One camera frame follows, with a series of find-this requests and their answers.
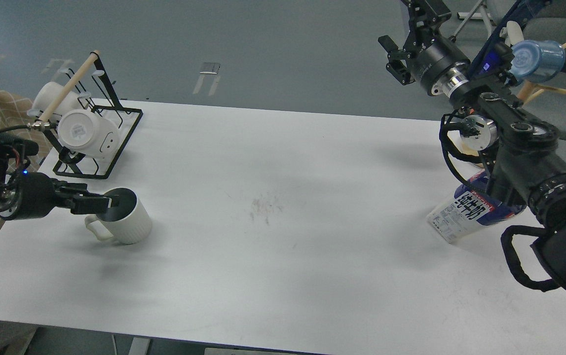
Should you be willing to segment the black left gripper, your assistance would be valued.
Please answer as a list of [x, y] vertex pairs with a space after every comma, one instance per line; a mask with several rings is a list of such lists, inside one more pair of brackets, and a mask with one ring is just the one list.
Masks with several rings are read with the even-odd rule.
[[5, 220], [43, 218], [55, 207], [76, 215], [106, 213], [120, 204], [120, 195], [83, 196], [86, 188], [86, 184], [53, 179], [43, 173], [21, 174], [16, 202], [5, 211]]

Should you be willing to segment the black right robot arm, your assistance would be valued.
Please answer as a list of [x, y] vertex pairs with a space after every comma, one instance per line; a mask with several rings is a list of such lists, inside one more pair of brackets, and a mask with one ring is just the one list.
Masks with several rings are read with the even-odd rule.
[[544, 0], [515, 2], [474, 61], [439, 31], [452, 16], [442, 0], [403, 1], [405, 43], [388, 35], [378, 41], [386, 70], [402, 85], [417, 81], [428, 95], [448, 97], [453, 111], [443, 115], [439, 139], [454, 177], [537, 218], [538, 228], [508, 227], [501, 244], [515, 280], [547, 292], [566, 290], [566, 163], [556, 154], [558, 128], [524, 110], [524, 99], [511, 93], [522, 79], [514, 70], [520, 52], [499, 36], [520, 14], [544, 6]]

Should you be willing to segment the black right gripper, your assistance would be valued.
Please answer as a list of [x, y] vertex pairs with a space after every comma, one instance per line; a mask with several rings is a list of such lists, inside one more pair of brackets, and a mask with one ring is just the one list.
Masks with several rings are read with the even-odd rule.
[[439, 27], [451, 18], [442, 0], [403, 0], [403, 23], [408, 31], [403, 47], [389, 35], [378, 38], [387, 53], [386, 70], [402, 85], [417, 81], [430, 96], [452, 94], [467, 83], [470, 61]]

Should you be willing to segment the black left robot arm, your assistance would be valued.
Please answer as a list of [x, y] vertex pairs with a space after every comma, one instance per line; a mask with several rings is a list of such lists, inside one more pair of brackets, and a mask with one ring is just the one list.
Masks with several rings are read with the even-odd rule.
[[52, 130], [55, 124], [35, 121], [0, 129], [0, 217], [3, 220], [47, 216], [55, 207], [75, 215], [106, 213], [123, 205], [123, 192], [91, 193], [84, 183], [70, 183], [39, 172], [29, 172], [29, 157], [39, 146], [12, 135], [13, 130]]

